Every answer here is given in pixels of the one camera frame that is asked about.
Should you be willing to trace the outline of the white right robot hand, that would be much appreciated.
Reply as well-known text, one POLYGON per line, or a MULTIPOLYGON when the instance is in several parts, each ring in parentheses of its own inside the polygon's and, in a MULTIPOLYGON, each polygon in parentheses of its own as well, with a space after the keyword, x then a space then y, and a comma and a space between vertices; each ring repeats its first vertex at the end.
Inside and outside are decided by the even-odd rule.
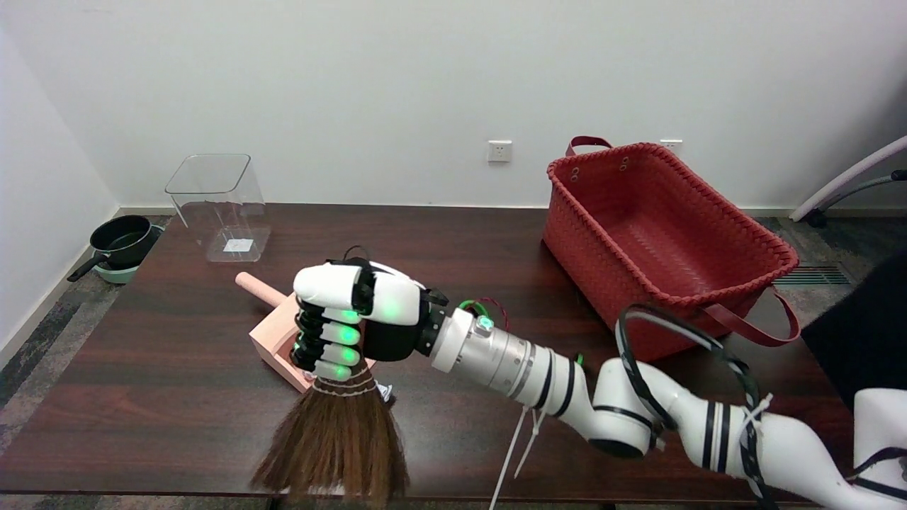
POLYGON ((408 275, 362 257, 328 259, 293 280, 298 335, 288 358, 320 380, 346 382, 367 361, 428 356, 449 301, 408 275))

